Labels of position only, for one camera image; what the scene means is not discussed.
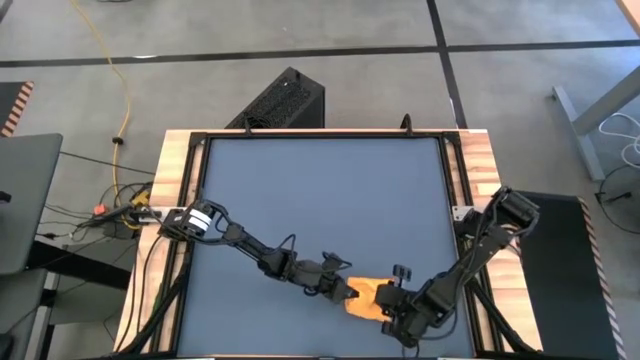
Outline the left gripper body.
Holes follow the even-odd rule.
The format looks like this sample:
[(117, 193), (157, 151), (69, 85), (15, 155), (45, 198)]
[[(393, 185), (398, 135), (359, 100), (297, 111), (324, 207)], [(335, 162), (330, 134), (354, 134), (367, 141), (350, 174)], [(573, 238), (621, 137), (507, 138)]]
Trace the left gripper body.
[(337, 293), (337, 281), (343, 279), (338, 271), (346, 264), (335, 258), (326, 258), (322, 263), (311, 260), (295, 262), (294, 283), (304, 289), (308, 296), (329, 296)]

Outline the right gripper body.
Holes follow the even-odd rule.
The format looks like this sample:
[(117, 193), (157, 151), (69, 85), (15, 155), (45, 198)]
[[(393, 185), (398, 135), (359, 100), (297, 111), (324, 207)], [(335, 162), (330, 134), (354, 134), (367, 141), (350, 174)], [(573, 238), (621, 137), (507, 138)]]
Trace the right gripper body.
[(397, 286), (393, 282), (379, 285), (374, 302), (381, 308), (383, 323), (410, 324), (416, 316), (413, 306), (417, 292)]

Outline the orange towel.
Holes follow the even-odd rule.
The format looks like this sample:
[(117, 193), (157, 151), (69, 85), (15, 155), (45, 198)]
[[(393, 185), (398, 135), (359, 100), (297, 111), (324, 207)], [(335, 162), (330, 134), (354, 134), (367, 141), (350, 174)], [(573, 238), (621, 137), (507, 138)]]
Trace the orange towel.
[(380, 285), (393, 282), (391, 278), (349, 277), (347, 285), (357, 290), (357, 298), (350, 298), (344, 302), (347, 314), (366, 320), (385, 322), (391, 318), (383, 314), (382, 308), (375, 303), (375, 295)]

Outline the grey-blue table mat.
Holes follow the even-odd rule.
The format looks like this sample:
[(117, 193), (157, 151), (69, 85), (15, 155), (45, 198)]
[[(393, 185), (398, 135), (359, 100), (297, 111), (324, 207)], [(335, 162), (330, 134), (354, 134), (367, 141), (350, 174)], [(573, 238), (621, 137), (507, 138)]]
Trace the grey-blue table mat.
[[(350, 274), (412, 270), (411, 289), (456, 261), (436, 140), (220, 139), (204, 196), (269, 246), (294, 235), (302, 259), (333, 252)], [(266, 277), (228, 246), (197, 245), (178, 352), (195, 355), (397, 357), (378, 322)]]

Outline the black hazard-striped floor mat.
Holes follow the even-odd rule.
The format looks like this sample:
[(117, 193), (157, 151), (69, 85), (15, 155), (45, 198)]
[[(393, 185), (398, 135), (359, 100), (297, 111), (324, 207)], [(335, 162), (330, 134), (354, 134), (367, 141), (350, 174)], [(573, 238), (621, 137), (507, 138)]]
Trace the black hazard-striped floor mat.
[(12, 137), (34, 90), (32, 81), (0, 82), (0, 137)]
[(542, 351), (564, 358), (630, 360), (586, 204), (576, 196), (524, 196), (540, 213), (519, 247)]

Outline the black computer tower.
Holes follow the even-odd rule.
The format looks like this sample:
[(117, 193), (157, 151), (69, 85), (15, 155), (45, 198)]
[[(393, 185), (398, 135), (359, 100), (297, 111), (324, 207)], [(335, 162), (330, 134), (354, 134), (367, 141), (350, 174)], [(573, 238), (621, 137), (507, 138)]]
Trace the black computer tower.
[(324, 128), (325, 87), (297, 69), (286, 68), (226, 129)]

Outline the black power strip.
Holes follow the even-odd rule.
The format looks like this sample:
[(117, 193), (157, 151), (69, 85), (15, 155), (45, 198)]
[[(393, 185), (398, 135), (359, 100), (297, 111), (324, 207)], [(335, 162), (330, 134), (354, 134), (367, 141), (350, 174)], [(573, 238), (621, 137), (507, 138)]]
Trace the black power strip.
[(144, 205), (125, 203), (114, 208), (107, 208), (103, 215), (92, 215), (84, 225), (87, 228), (102, 228), (107, 237), (121, 240), (132, 240), (140, 235), (142, 213), (146, 210)]

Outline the grey metal desk leg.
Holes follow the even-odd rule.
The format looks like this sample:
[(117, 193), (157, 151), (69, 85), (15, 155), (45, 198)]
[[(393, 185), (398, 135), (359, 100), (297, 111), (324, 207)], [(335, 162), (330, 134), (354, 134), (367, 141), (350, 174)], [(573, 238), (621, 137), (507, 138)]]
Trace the grey metal desk leg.
[(563, 120), (571, 129), (583, 163), (593, 181), (603, 180), (605, 174), (589, 134), (638, 96), (640, 96), (640, 65), (582, 113), (576, 112), (569, 96), (561, 86), (552, 88), (551, 97), (561, 109)]

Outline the grey desk panel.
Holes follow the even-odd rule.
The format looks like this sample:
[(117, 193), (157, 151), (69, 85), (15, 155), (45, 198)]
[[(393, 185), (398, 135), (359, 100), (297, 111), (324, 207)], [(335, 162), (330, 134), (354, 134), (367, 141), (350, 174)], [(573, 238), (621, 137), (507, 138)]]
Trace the grey desk panel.
[(0, 138), (0, 275), (22, 271), (35, 240), (56, 169), (58, 133)]
[(0, 276), (0, 360), (24, 360), (47, 271)]

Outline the black metal table frame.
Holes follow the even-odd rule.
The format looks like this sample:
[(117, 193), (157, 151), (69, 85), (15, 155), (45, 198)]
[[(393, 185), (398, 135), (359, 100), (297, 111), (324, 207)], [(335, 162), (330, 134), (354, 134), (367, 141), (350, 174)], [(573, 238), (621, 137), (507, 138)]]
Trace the black metal table frame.
[[(167, 130), (162, 145), (160, 159), (152, 186), (150, 204), (158, 208), (177, 208), (199, 196), (199, 186), (205, 180), (207, 166), (204, 165), (205, 152), (209, 151), (211, 139), (393, 139), (403, 140), (433, 137), (438, 146), (440, 164), (444, 169), (445, 188), (449, 202), (464, 202), (482, 208), (490, 203), (490, 193), (502, 186), (486, 129), (446, 130), (446, 129), (257, 129), (257, 130)], [(485, 182), (471, 179), (472, 176), (488, 176)], [(141, 244), (144, 261), (149, 260), (147, 270), (144, 264), (135, 265), (136, 276), (131, 274), (125, 305), (136, 310), (141, 319), (149, 321), (155, 307), (160, 307), (169, 289), (176, 282), (184, 259), (191, 259), (193, 246), (169, 242), (159, 246), (155, 253), (153, 246), (157, 235), (154, 223), (142, 230)], [(156, 324), (154, 332), (142, 346), (142, 355), (160, 356), (176, 352), (182, 326), (182, 307), (188, 296), (188, 286), (171, 298), (171, 303), (163, 313), (162, 321)], [(506, 338), (498, 335), (497, 320), (489, 315), (486, 308), (480, 310), (477, 295), (465, 294), (465, 306), (470, 322), (470, 340), (474, 351), (485, 351), (489, 347), (497, 349), (506, 346)]]

